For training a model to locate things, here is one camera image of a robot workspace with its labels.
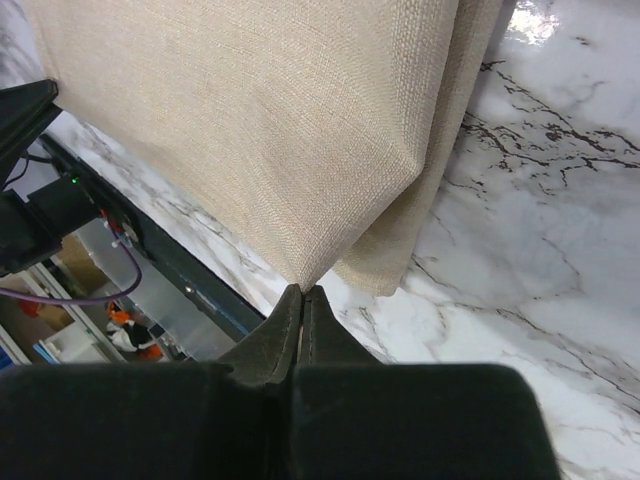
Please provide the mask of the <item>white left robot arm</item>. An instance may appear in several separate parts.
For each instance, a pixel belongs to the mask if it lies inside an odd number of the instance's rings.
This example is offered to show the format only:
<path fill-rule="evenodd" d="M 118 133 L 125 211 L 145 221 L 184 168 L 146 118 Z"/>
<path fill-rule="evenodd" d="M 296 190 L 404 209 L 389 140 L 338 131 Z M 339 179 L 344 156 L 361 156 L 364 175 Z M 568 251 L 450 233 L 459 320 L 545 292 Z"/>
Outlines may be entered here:
<path fill-rule="evenodd" d="M 40 80 L 1 91 L 1 274 L 19 273 L 62 248 L 64 237 L 99 217 L 99 209 L 80 183 L 65 151 L 44 134 L 61 109 L 55 81 Z M 58 177 L 21 197 L 8 187 L 20 159 L 31 162 L 28 148 L 40 140 L 44 162 Z"/>

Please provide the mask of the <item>beige linen napkin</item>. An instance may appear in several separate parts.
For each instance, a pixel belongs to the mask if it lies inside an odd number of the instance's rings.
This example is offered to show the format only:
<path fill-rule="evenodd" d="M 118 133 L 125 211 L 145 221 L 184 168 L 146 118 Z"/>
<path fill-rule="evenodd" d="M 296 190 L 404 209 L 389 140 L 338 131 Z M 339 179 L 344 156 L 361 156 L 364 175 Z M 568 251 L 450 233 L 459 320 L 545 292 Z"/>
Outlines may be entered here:
<path fill-rule="evenodd" d="M 390 295 L 497 1 L 28 1 L 57 104 L 192 195 L 287 281 Z"/>

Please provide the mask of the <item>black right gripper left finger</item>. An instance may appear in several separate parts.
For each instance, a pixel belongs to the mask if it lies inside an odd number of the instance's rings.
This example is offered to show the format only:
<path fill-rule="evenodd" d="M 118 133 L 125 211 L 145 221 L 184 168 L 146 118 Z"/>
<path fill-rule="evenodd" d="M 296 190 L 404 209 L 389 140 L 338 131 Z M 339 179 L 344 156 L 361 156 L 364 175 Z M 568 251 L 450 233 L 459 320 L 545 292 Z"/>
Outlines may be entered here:
<path fill-rule="evenodd" d="M 1 376 L 5 479 L 288 479 L 280 390 L 303 307 L 288 286 L 216 361 L 16 366 Z"/>

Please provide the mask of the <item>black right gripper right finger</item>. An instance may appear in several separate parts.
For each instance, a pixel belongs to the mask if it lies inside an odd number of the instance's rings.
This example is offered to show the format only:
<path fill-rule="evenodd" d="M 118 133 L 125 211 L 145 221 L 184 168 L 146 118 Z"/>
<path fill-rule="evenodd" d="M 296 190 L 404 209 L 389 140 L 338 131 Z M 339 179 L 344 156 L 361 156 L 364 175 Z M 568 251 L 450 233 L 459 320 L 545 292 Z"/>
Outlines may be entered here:
<path fill-rule="evenodd" d="M 536 396 L 515 369 L 382 363 L 318 286 L 288 286 L 273 316 L 287 321 L 285 478 L 559 477 Z"/>

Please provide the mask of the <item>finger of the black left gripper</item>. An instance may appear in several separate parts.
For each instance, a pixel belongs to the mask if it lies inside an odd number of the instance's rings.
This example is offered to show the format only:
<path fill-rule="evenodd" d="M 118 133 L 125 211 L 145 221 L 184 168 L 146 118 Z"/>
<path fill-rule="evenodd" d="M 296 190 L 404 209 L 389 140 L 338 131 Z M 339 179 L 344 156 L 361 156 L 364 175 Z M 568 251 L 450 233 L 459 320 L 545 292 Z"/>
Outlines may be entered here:
<path fill-rule="evenodd" d="M 62 110 L 54 104 L 59 94 L 46 79 L 1 90 L 1 187 L 10 182 L 15 166 L 28 148 Z"/>

